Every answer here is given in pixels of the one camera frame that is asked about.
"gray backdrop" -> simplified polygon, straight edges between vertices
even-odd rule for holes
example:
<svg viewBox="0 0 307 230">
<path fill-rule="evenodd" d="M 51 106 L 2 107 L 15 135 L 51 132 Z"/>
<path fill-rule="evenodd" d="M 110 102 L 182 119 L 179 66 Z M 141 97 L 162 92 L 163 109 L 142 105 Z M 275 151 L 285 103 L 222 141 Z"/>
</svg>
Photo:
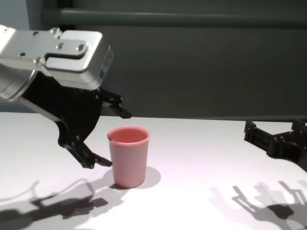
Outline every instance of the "gray backdrop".
<svg viewBox="0 0 307 230">
<path fill-rule="evenodd" d="M 7 23 L 26 28 L 23 1 L 18 2 L 20 12 L 14 15 L 18 15 L 17 24 Z M 210 7 L 225 12 L 245 10 L 235 0 L 211 3 L 76 0 L 75 7 L 140 12 L 199 13 Z M 269 12 L 276 7 L 268 4 L 262 9 Z M 305 10 L 296 4 L 283 5 L 279 10 L 289 9 Z M 123 94 L 125 107 L 135 116 L 265 119 L 307 115 L 303 101 L 307 83 L 306 30 L 109 26 L 77 29 L 99 30 L 108 38 L 116 59 L 103 87 Z M 0 107 L 12 109 L 1 101 Z"/>
</svg>

